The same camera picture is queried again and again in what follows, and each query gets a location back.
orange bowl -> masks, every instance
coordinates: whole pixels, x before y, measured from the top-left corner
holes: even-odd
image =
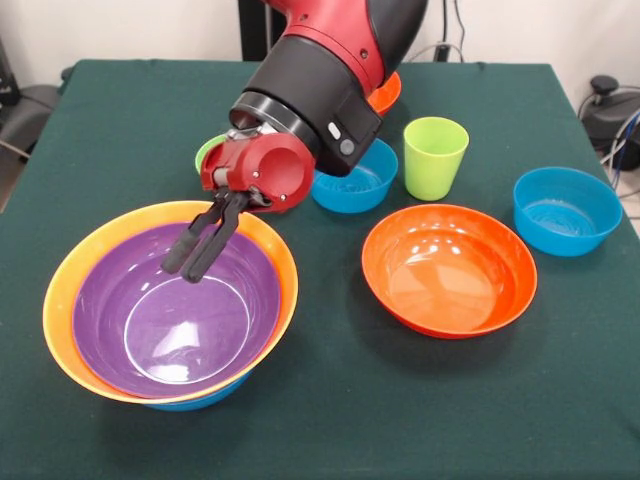
[[[440,338],[498,330],[529,306],[531,253],[494,218],[454,205],[419,205],[376,225],[362,251],[369,287],[398,320]]]
[[[382,87],[369,96],[369,104],[382,117],[398,101],[400,93],[402,93],[402,81],[400,80],[400,75],[394,72]]]
[[[100,259],[126,239],[161,225],[189,223],[211,206],[208,202],[169,202],[141,208],[118,217],[82,240],[63,260],[47,289],[43,307],[43,327],[47,346],[62,370],[86,389],[113,400],[145,405],[195,400],[230,385],[251,371],[273,350],[291,322],[298,297],[298,274],[284,240],[257,217],[240,216],[238,232],[254,241],[274,265],[281,288],[280,312],[276,327],[262,350],[246,368],[224,382],[206,390],[180,397],[146,399],[116,390],[96,376],[76,349],[72,331],[72,312],[84,279]]]

plastic cup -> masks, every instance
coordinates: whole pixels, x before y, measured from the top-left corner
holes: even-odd
[[[448,118],[419,118],[405,128],[404,145],[407,191],[424,201],[447,196],[469,146],[464,127]]]

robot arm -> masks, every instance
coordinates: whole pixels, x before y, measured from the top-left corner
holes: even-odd
[[[202,163],[214,205],[176,242],[163,268],[198,282],[242,211],[288,210],[311,190],[314,169],[348,175],[382,119],[367,98],[398,67],[427,0],[265,0],[287,29],[229,115],[233,128]],[[209,223],[221,228],[199,244]]]

green tablecloth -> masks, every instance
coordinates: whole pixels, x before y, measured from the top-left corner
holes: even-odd
[[[639,478],[640,248],[630,223],[596,252],[535,252],[539,289],[496,334],[441,341],[377,303],[359,254],[415,203],[343,217],[311,199],[265,216],[290,245],[300,299],[282,343],[223,403],[170,414],[67,378],[41,329],[49,279],[106,221],[206,199],[193,156],[227,128],[253,64],[81,62],[0,216],[0,478]],[[548,66],[406,65],[382,138],[441,115],[472,142],[447,202],[512,225],[519,175],[603,175]]]

purple bowl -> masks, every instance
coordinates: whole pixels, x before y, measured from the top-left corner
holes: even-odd
[[[240,233],[198,284],[162,271],[187,225],[165,225],[121,243],[76,298],[73,334],[82,358],[131,395],[188,395],[228,379],[262,351],[278,319],[278,274]]]

